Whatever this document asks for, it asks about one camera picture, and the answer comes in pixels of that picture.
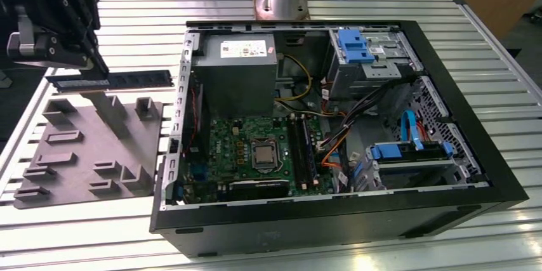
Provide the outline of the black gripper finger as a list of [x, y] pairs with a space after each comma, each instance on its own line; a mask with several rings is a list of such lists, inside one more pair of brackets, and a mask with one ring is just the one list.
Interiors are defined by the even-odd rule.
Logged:
[[92, 68], [78, 69], [82, 74], [106, 74], [94, 34], [100, 29], [97, 0], [48, 0], [48, 3], [49, 9], [29, 11], [33, 24], [54, 34], [68, 50], [88, 56]]
[[34, 26], [22, 6], [14, 7], [17, 32], [7, 38], [6, 54], [14, 63], [37, 67], [90, 69], [92, 62], [80, 51], [62, 46], [57, 36]]

